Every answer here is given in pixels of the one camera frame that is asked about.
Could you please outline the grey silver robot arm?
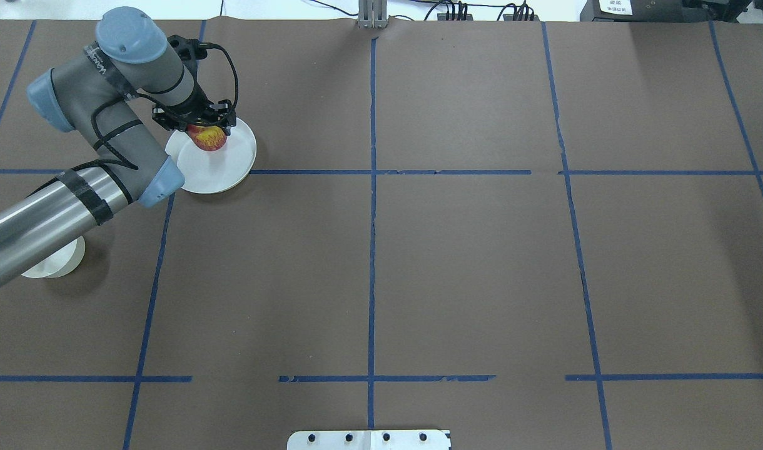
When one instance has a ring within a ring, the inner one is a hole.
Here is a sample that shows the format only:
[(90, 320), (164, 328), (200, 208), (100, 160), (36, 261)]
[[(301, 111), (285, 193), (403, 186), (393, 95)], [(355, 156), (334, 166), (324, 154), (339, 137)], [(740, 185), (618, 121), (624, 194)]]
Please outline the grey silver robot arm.
[(0, 212), (0, 288), (130, 204), (153, 207), (184, 185), (184, 174), (130, 108), (145, 99), (164, 130), (212, 126), (229, 136), (238, 98), (213, 102), (198, 81), (210, 49), (198, 38), (166, 35), (141, 9), (110, 9), (78, 57), (48, 69), (26, 94), (39, 117), (78, 132), (95, 159), (57, 173)]

